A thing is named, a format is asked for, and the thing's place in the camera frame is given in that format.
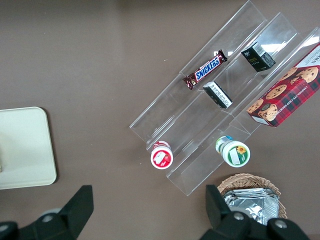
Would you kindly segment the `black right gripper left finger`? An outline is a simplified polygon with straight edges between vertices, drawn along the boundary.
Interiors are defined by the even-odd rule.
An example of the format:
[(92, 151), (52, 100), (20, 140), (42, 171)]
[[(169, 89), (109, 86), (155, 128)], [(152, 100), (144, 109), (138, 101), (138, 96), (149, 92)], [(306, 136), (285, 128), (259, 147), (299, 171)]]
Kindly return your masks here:
[(19, 240), (76, 240), (94, 210), (93, 188), (83, 185), (58, 211), (48, 212), (19, 230)]

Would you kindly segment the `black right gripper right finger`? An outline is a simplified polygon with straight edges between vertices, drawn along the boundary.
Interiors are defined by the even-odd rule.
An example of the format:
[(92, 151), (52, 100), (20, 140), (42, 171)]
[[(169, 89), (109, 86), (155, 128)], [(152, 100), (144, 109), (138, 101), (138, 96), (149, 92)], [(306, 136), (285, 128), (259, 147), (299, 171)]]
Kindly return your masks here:
[(231, 211), (215, 185), (205, 189), (205, 209), (210, 221), (202, 240), (268, 240), (267, 227), (245, 213)]

